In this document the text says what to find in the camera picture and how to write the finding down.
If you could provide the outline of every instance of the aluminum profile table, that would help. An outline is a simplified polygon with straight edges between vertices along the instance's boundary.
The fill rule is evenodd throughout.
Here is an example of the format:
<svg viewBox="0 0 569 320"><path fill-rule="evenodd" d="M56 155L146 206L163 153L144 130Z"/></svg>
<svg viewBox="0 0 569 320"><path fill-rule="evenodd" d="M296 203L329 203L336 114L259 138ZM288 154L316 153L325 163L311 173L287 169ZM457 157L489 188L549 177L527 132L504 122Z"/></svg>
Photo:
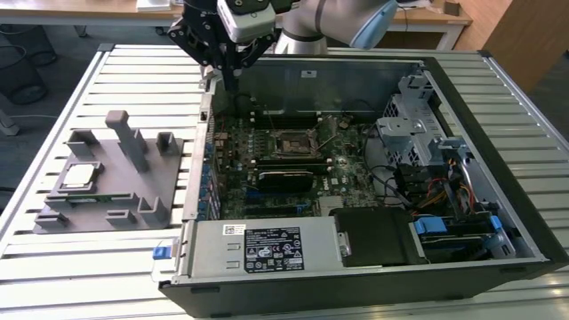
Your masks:
<svg viewBox="0 0 569 320"><path fill-rule="evenodd" d="M335 49L331 53L437 58L561 244L569 247L568 143L495 60L453 51ZM200 79L199 65L175 46L118 45L96 53L0 218L3 320L191 319L157 290L156 281L172 275L173 263L155 263L151 252L180 234ZM146 137L168 130L185 141L169 229L35 235L34 219L70 154L63 142L72 129L92 129L99 139L112 138L104 124L112 109L128 111L130 124L142 128ZM568 271L508 283L473 299L245 319L567 319Z"/></svg>

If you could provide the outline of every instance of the power supply label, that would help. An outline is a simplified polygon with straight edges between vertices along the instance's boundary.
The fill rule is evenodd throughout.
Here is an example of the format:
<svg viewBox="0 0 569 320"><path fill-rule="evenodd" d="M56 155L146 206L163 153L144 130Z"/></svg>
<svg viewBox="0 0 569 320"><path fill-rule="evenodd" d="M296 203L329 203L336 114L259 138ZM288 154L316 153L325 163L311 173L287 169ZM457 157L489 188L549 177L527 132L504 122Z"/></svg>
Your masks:
<svg viewBox="0 0 569 320"><path fill-rule="evenodd" d="M304 270L300 227L247 229L244 236L248 273Z"/></svg>

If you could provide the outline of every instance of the blue release tab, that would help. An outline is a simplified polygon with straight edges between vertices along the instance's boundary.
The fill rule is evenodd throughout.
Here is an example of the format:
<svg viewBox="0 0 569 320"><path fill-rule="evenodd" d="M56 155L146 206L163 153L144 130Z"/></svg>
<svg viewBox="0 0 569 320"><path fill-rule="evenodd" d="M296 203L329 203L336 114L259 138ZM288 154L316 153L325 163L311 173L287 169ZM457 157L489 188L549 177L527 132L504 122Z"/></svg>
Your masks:
<svg viewBox="0 0 569 320"><path fill-rule="evenodd" d="M492 226L495 227L495 230L500 230L501 229L501 221L500 218L497 216L492 216L491 217L491 222L492 222Z"/></svg>
<svg viewBox="0 0 569 320"><path fill-rule="evenodd" d="M153 260L165 260L172 258L172 247L168 245L165 247L156 247L152 250L152 259Z"/></svg>
<svg viewBox="0 0 569 320"><path fill-rule="evenodd" d="M420 218L415 223L417 234L424 233L445 233L447 225L440 217L424 217Z"/></svg>
<svg viewBox="0 0 569 320"><path fill-rule="evenodd" d="M416 222L413 222L413 225L416 225L417 234L423 235L425 233L424 224L420 221L416 221Z"/></svg>

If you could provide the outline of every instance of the green circuit board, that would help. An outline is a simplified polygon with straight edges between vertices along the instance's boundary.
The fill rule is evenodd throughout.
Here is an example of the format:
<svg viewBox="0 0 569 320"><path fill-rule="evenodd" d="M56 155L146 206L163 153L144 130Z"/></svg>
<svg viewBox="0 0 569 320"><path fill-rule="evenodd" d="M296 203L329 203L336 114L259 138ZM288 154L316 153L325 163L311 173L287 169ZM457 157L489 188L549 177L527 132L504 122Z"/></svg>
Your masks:
<svg viewBox="0 0 569 320"><path fill-rule="evenodd" d="M323 119L315 130L260 130L244 119L228 118L217 122L216 152L220 162L221 219L252 219L280 217L280 207L297 207L299 217L323 215L319 199L337 196L344 207L379 205L373 183L364 168L361 147L364 124L339 127L341 116ZM253 159L283 159L287 153L277 153L280 137L304 135L313 138L319 149L313 154L329 159L327 175L315 175L312 190L289 195L260 194L255 187L257 171L249 163ZM247 209L265 208L263 215L247 215Z"/></svg>

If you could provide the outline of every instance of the gray 3d-printed holder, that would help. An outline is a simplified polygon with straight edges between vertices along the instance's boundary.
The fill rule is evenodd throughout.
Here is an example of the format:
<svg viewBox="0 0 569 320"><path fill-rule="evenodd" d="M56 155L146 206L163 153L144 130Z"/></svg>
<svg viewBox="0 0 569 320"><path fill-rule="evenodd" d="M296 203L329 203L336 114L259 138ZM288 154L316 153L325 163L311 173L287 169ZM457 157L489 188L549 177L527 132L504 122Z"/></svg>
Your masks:
<svg viewBox="0 0 569 320"><path fill-rule="evenodd" d="M106 123L119 140L98 140L91 130L72 132L67 142L72 154L38 215L35 233L164 229L169 225L183 139L165 132L146 140L127 121L126 111L108 112ZM70 172L78 174L72 168L79 165L92 168L84 177L68 177Z"/></svg>

